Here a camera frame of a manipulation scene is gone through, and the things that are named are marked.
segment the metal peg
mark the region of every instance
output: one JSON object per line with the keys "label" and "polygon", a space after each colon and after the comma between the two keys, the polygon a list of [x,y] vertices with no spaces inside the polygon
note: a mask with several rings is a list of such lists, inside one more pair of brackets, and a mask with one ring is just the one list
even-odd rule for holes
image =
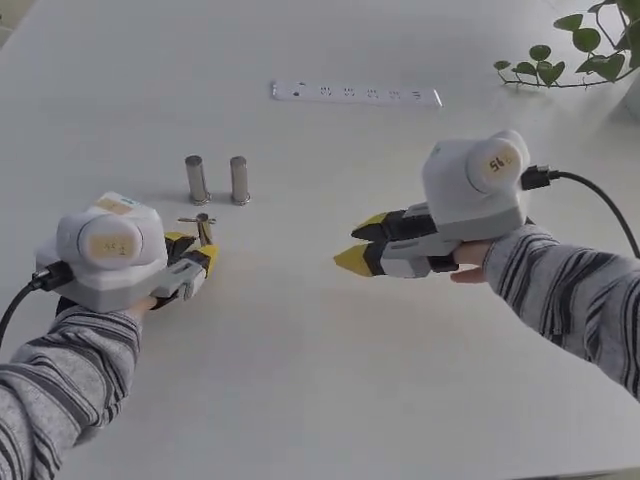
{"label": "metal peg", "polygon": [[251,199],[247,178],[247,159],[244,157],[233,157],[230,164],[231,201],[236,205],[246,205]]}
{"label": "metal peg", "polygon": [[207,190],[207,182],[204,178],[202,157],[190,155],[184,160],[184,163],[187,167],[191,203],[194,205],[208,203],[211,200],[211,194]]}
{"label": "metal peg", "polygon": [[209,218],[206,213],[199,213],[196,218],[179,218],[179,222],[195,223],[198,228],[198,237],[200,238],[200,246],[213,245],[213,235],[211,234],[211,225],[215,225],[216,219]]}

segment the cable connector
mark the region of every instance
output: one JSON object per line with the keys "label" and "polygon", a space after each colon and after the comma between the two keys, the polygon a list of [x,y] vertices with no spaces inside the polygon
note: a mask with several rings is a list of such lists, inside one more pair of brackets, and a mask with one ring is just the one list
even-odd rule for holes
{"label": "cable connector", "polygon": [[548,187],[551,180],[555,180],[555,171],[549,165],[532,165],[527,168],[520,177],[520,185],[523,190],[535,190],[537,188]]}
{"label": "cable connector", "polygon": [[42,270],[38,270],[31,275],[29,285],[34,290],[44,290],[50,292],[73,280],[73,271],[68,263],[58,261],[47,265]]}

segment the power socket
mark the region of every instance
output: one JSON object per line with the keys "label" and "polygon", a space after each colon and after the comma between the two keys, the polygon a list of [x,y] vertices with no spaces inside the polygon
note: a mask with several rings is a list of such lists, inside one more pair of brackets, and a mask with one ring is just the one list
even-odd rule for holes
{"label": "power socket", "polygon": [[442,108],[434,89],[372,88],[357,85],[276,81],[272,85],[275,100],[303,102],[362,103],[380,106],[420,106]]}

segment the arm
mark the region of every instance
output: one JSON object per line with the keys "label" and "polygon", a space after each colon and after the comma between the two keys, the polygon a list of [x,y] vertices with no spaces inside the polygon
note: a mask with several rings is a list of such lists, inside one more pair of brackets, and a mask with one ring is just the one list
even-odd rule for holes
{"label": "arm", "polygon": [[142,315],[153,305],[110,314],[70,308],[0,365],[0,478],[53,478],[69,449],[120,413]]}
{"label": "arm", "polygon": [[640,399],[640,261],[527,225],[489,247],[483,270],[524,323]]}

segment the white motor housing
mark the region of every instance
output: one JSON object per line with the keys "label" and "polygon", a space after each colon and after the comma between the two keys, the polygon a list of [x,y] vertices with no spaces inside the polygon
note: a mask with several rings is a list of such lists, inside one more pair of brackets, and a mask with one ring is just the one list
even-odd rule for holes
{"label": "white motor housing", "polygon": [[97,312],[123,310],[150,294],[167,266],[158,213],[109,192],[85,212],[67,215],[36,252],[38,269],[63,260],[75,280],[56,290]]}
{"label": "white motor housing", "polygon": [[524,224],[520,176],[530,162],[523,138],[512,130],[481,141],[438,142],[422,181],[442,239],[495,238]]}

